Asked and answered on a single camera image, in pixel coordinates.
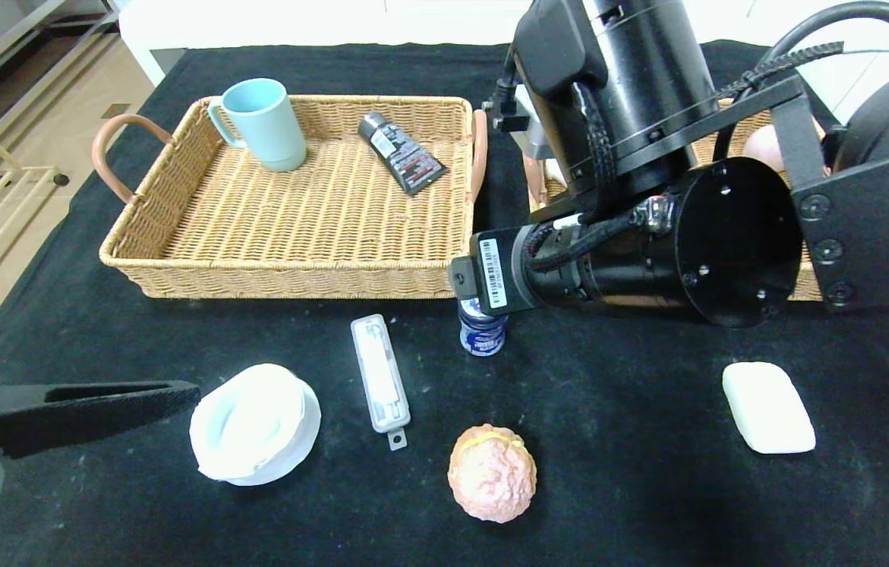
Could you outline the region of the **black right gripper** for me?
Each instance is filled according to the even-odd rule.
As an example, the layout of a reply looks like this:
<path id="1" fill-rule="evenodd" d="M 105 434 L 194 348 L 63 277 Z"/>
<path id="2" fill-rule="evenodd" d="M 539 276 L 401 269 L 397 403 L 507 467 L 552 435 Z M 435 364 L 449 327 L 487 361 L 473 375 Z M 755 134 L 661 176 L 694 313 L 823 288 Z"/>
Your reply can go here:
<path id="1" fill-rule="evenodd" d="M 455 298 L 479 297 L 481 308 L 494 317 L 544 306 L 570 308 L 588 300 L 579 261 L 551 272 L 535 272 L 524 258 L 529 241 L 547 226 L 530 224 L 474 234 L 472 256 L 458 256 L 449 263 Z"/>

